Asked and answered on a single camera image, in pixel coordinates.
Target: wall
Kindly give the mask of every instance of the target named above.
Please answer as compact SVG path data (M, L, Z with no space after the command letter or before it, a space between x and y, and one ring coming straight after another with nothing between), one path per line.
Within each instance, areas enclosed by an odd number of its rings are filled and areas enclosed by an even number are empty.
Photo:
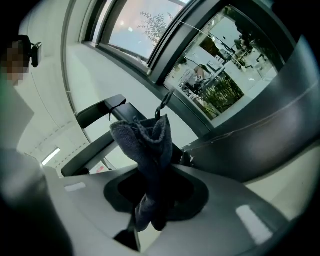
M42 61L29 68L15 87L34 116L18 144L18 150L43 161L56 147L61 151L47 164L61 168L89 145L69 104L62 77L61 41L69 1L44 0L25 17L20 35L42 42Z

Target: white surface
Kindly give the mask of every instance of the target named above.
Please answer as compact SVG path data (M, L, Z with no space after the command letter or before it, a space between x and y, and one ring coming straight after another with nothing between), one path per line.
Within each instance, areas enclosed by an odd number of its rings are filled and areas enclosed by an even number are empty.
M73 191L76 191L76 190L84 189L85 187L86 187L86 184L84 184L83 182L80 182L80 183L77 183L77 184L65 186L64 189L67 192L73 192Z
M53 151L45 160L43 160L42 165L45 166L52 158L56 156L61 151L60 148L57 148L55 151Z
M250 234L252 240L257 246L262 245L270 238L273 233L263 223L263 221L251 210L249 205L242 205L235 210L238 217L241 219L246 230Z
M144 231L138 232L141 253L145 253L160 235L161 231L155 230L154 226L152 226L151 223Z
M246 96L251 99L255 99L269 84L270 82L277 76L277 72L274 68L271 68L268 73L265 75L263 80L260 80L253 86L247 93Z
M319 156L318 141L273 173L248 182L246 187L292 220L303 213L314 192L319 178Z

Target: gray towel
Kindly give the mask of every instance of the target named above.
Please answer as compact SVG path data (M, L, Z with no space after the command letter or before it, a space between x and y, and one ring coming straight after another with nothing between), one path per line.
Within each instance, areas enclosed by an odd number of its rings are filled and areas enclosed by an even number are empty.
M162 177L173 153L170 122L167 115L142 121L135 118L132 123L113 123L110 129L114 140L126 156L137 162L147 181L146 194L135 208L136 228L140 232L150 222L153 224L164 200Z

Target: headphones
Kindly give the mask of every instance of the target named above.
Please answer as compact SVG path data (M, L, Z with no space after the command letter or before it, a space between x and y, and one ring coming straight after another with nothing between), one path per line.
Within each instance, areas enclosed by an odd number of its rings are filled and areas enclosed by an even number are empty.
M23 53L27 56L28 62L31 58L32 66L34 68L38 67L41 61L42 43L41 42L37 42L36 44L31 43L27 35L18 35L17 40L22 42Z

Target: person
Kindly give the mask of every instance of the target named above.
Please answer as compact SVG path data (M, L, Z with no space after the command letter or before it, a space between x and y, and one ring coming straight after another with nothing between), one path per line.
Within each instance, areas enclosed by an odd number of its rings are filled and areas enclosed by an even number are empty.
M245 35L240 35L239 39L234 40L235 47L238 50L252 50L253 47L250 45L249 38Z
M17 86L24 75L29 72L31 42L27 36L21 36L10 42L1 55L0 76L1 81Z

